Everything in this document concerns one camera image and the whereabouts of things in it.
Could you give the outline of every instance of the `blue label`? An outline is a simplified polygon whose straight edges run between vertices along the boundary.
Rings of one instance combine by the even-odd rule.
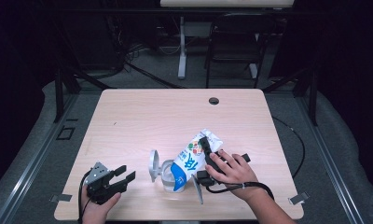
[[[173,163],[172,167],[170,168],[174,175],[175,185],[174,190],[177,191],[178,189],[182,188],[187,183],[187,176],[184,173],[183,169],[181,169],[177,164]]]

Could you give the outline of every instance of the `chair backrest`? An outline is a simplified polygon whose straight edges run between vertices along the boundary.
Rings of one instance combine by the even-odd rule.
[[[217,17],[212,23],[212,33],[262,34],[275,27],[275,20],[269,14],[227,13]]]

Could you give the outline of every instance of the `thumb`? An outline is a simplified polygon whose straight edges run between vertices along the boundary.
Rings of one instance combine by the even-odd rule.
[[[106,203],[102,204],[102,207],[109,212],[112,207],[119,201],[120,199],[120,193],[114,194]]]

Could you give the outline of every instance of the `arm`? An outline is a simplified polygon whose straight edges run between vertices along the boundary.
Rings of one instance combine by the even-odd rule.
[[[82,188],[81,204],[82,204],[82,223],[83,224],[104,224],[107,219],[107,214],[112,207],[119,201],[120,193],[116,193],[106,203],[99,205],[90,201],[87,192],[87,186]]]
[[[206,165],[207,172],[214,179],[223,183],[258,182],[256,174],[242,156],[238,154],[229,156],[222,149],[219,151],[219,155],[224,158],[229,165],[222,161],[217,155],[211,153],[210,158],[225,173],[220,174],[212,166]],[[295,223],[294,220],[271,199],[268,193],[261,188],[249,187],[245,189],[234,189],[232,193],[247,202],[259,223]]]

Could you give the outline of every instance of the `person's left hand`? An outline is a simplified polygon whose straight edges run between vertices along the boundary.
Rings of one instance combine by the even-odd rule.
[[[85,208],[85,212],[82,217],[82,223],[84,224],[102,224],[105,223],[107,219],[107,214],[114,207],[114,205],[119,201],[120,193],[116,193],[113,197],[111,197],[106,203],[99,205],[97,203],[90,202],[88,197],[87,186],[85,185],[82,188],[82,195],[81,195],[81,206],[82,210],[84,209],[85,205],[88,205]]]

